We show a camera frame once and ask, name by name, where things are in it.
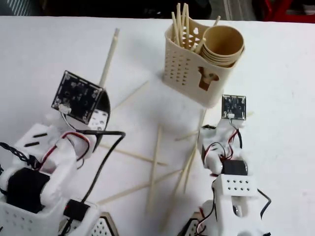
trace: white tabletop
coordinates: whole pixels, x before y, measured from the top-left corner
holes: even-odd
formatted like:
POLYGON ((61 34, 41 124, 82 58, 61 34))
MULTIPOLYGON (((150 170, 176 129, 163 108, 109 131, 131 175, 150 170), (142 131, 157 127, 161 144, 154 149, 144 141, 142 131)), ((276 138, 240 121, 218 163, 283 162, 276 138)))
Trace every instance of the white tabletop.
MULTIPOLYGON (((145 81, 150 83, 113 112, 108 129, 127 133, 119 148, 152 158, 160 123, 163 135, 158 158, 169 166, 158 166, 157 175, 182 168, 194 138, 182 142, 174 142, 174 138, 197 128, 202 107, 161 82, 164 32, 170 24, 170 20, 0 17, 0 141, 14 144, 51 111, 65 70, 97 83, 118 27, 119 43, 106 81, 112 106, 145 81)), ((259 188, 273 201, 264 224, 276 236, 313 235, 315 25, 221 24, 236 27, 245 39, 246 52, 224 92, 246 95, 247 110, 253 113, 241 132, 259 188)), ((220 108, 218 104, 211 109, 205 123, 216 125, 220 108)), ((102 142, 113 143, 106 138, 102 142)), ((78 197, 87 191, 106 152, 99 148, 70 184, 78 197)), ((8 167, 4 150, 0 150, 0 161, 8 167)), ((150 169, 150 163, 113 153, 89 201, 147 182, 150 169)), ((104 205, 120 235, 177 235, 197 207, 212 198, 209 171, 197 156, 188 191, 183 194, 180 188, 167 230, 160 233, 176 181, 173 177, 157 185, 151 214, 145 214, 148 189, 104 205)))

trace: black wire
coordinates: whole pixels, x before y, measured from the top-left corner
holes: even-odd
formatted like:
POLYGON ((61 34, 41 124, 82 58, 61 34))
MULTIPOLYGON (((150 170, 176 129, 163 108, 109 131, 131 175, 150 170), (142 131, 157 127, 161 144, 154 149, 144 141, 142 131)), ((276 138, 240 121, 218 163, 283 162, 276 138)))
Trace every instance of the black wire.
MULTIPOLYGON (((212 203, 212 209, 210 211, 210 213, 208 215, 206 215, 203 219, 201 219, 198 223, 198 225, 200 224, 200 222, 204 222, 206 219, 208 219, 210 217, 210 215, 213 213, 213 211, 215 210, 215 189, 212 187, 212 192, 213 192, 213 203, 212 203)), ((197 229, 198 229, 198 225, 196 227, 196 233, 195 233, 195 236, 203 236, 201 235, 202 232, 197 232, 197 229)))
POLYGON ((120 135, 120 138, 112 145, 112 147, 109 149, 108 153, 106 154, 106 156, 104 157, 103 161, 101 162, 98 170, 97 170, 97 173, 93 179, 93 182, 89 188, 89 190, 87 191, 87 193, 85 194, 84 198, 82 199, 82 203, 85 202, 85 200, 88 198, 88 196, 90 195, 91 191, 93 190, 94 188, 94 185, 99 177, 99 174, 101 172, 101 170, 103 169, 103 166, 105 164, 105 162, 107 161, 109 155, 112 153, 112 151, 116 148, 116 146, 121 142, 121 140, 124 139, 124 137, 126 136, 126 133, 125 132, 121 132, 121 131, 103 131, 104 133, 106 133, 107 135, 120 135))
POLYGON ((266 205, 262 208, 260 212, 260 218, 262 219, 262 216, 264 215, 266 209, 271 204, 271 199, 266 194, 264 194, 260 189, 258 189, 258 192, 268 200, 268 202, 266 203, 266 205))
POLYGON ((11 153, 13 153, 13 155, 17 156, 21 161, 26 162, 27 165, 31 166, 33 169, 36 169, 36 165, 39 164, 39 162, 37 161, 35 157, 33 157, 32 160, 28 159, 21 151, 15 149, 14 147, 11 147, 10 145, 6 143, 0 142, 0 147, 10 151, 11 153))
POLYGON ((4 172, 4 169, 2 168, 1 164, 0 164, 0 175, 4 172))
POLYGON ((210 145, 213 145, 213 144, 219 144, 221 146, 221 148, 223 149, 223 152, 224 152, 224 158, 226 158, 226 153, 225 153, 225 149, 224 149, 223 145, 220 144, 219 142, 214 142, 214 143, 211 143, 210 145))
POLYGON ((77 170, 81 169, 84 165, 84 159, 82 159, 82 164, 77 168, 77 170))
POLYGON ((207 228, 207 226, 205 226, 203 228, 203 230, 199 232, 199 236, 207 236, 207 235, 201 235, 201 233, 205 232, 206 228, 207 228))
POLYGON ((243 148, 242 135, 239 129, 236 130, 238 139, 240 140, 240 148, 243 148))
MULTIPOLYGON (((97 172, 96 172, 96 175, 92 181, 92 184, 90 185, 87 193, 85 194, 85 196, 83 197, 83 199, 81 200, 82 203, 84 203, 86 201, 86 199, 89 197, 89 195, 91 194, 95 184, 96 184, 96 181, 99 177, 99 174, 100 172, 102 171, 103 169, 103 166, 105 164, 105 162, 107 161, 109 155, 112 153, 112 151, 115 149, 115 147, 121 142, 121 140, 124 139, 124 137, 126 136, 126 133, 125 132, 121 132, 121 131, 103 131, 103 133, 106 133, 106 134, 109 134, 109 135, 120 135, 120 138, 111 146, 111 148, 109 149, 109 151, 107 152, 107 154, 105 155, 103 161, 101 162, 97 172)), ((69 221, 66 223, 62 233, 59 235, 59 236, 64 236, 68 230, 68 228, 70 227, 71 223, 72 223, 73 219, 69 219, 69 221)))

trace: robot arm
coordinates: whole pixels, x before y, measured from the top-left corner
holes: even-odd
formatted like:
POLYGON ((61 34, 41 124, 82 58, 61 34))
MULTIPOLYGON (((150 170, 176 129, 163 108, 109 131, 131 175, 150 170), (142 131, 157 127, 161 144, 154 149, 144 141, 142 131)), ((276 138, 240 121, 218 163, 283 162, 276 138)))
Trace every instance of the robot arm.
POLYGON ((216 127, 206 125, 201 128, 198 149, 204 167, 216 177, 212 184, 214 199, 203 204, 203 217, 198 224, 190 225, 185 236, 194 230, 195 236, 270 235, 262 224, 262 214, 259 214, 261 191, 257 189, 251 166, 242 150, 239 128, 245 119, 246 98, 223 95, 222 119, 216 127))

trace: chopstick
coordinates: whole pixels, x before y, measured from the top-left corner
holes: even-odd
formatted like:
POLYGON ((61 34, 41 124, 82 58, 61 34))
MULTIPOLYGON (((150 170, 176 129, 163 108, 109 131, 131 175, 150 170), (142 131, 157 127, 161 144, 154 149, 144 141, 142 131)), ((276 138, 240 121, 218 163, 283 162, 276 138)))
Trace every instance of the chopstick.
POLYGON ((173 19, 173 30, 174 30, 174 33, 175 33, 175 40, 176 40, 175 43, 180 46, 176 18, 175 18, 175 13, 173 11, 172 11, 172 19, 173 19))
POLYGON ((178 3, 177 4, 177 13, 176 13, 176 17, 177 17, 177 29, 178 29, 178 34, 179 34, 179 43, 180 46, 183 46, 183 27, 182 27, 182 16, 181 16, 181 4, 178 3))
POLYGON ((185 10, 186 10, 186 49, 188 49, 189 48, 189 36, 190 36, 190 34, 189 34, 189 8, 188 8, 188 5, 186 4, 186 8, 185 8, 185 10))

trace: perforated plastic panel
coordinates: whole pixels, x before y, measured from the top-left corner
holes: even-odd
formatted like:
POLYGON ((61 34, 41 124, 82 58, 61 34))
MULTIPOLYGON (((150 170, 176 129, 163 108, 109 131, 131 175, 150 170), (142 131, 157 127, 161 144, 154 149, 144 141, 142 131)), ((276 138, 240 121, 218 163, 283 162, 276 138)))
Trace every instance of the perforated plastic panel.
POLYGON ((114 235, 109 230, 106 220, 103 218, 100 218, 98 222, 95 224, 92 230, 91 236, 114 236, 114 235))
POLYGON ((196 233, 197 224, 198 224, 198 220, 192 220, 185 233, 185 236, 194 236, 196 233))
POLYGON ((256 181, 251 176, 220 175, 217 180, 222 182, 222 192, 230 196, 257 196, 256 181))

